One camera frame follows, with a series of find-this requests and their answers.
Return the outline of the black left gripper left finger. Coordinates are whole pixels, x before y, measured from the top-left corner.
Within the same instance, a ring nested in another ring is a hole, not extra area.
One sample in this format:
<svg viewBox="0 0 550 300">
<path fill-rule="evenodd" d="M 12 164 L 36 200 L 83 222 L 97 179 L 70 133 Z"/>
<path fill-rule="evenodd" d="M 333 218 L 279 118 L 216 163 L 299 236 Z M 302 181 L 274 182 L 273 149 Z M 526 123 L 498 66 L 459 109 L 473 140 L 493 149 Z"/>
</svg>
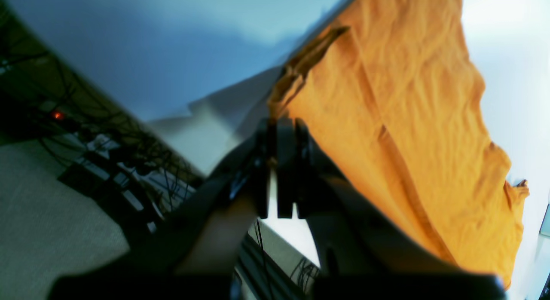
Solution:
<svg viewBox="0 0 550 300">
<path fill-rule="evenodd" d="M 274 132 L 275 122 L 262 119 L 142 245 L 96 270 L 60 277 L 49 300 L 240 300 L 234 267 L 250 226 L 267 217 Z"/>
</svg>

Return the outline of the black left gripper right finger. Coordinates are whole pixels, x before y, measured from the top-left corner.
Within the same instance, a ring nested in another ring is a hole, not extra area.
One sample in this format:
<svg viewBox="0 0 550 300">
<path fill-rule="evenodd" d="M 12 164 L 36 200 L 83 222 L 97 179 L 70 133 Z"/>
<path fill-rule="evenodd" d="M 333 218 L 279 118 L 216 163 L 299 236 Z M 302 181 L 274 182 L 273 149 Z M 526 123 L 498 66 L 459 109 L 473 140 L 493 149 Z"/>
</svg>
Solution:
<svg viewBox="0 0 550 300">
<path fill-rule="evenodd" d="M 320 262 L 313 300 L 504 300 L 503 284 L 443 261 L 346 179 L 305 123 L 276 122 L 278 217 L 308 223 Z"/>
</svg>

